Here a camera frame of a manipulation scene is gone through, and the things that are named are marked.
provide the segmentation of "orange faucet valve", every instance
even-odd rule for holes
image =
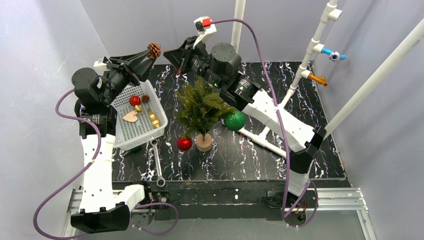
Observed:
[[[315,76],[314,74],[309,73],[307,78],[317,82],[318,84],[323,85],[324,87],[327,87],[329,85],[325,76]]]

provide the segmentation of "pine cone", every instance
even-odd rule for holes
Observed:
[[[149,95],[144,94],[143,96],[141,96],[141,101],[142,101],[143,103],[147,103],[149,100],[150,100]]]
[[[152,42],[147,45],[147,48],[150,49],[150,54],[148,55],[148,58],[157,59],[161,55],[161,46],[157,43]]]

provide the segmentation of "wrench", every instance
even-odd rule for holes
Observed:
[[[165,181],[165,178],[162,176],[161,162],[159,161],[158,140],[156,139],[152,140],[151,145],[153,146],[154,160],[156,161],[156,173],[157,173],[156,184],[158,187],[163,187],[165,186],[167,182]]]

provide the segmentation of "white plastic basket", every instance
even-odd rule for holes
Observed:
[[[122,119],[126,114],[134,111],[134,107],[130,105],[130,98],[132,96],[139,96],[141,98],[144,94],[147,94],[150,100],[147,103],[142,102],[140,104],[143,111],[137,114],[138,120],[136,122],[129,122]],[[114,148],[130,150],[148,141],[159,138],[164,134],[168,119],[150,81],[140,82],[140,86],[127,86],[121,94],[115,98],[112,102],[112,106],[115,107],[117,111],[116,140],[113,145]],[[153,127],[149,117],[149,109],[152,110],[160,121],[160,127]]]

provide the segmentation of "green glitter ornament ball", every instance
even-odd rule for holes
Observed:
[[[246,123],[245,114],[237,109],[235,110],[234,113],[230,112],[224,117],[224,124],[226,128],[228,128],[231,131],[238,131],[242,129],[245,126],[245,123]]]

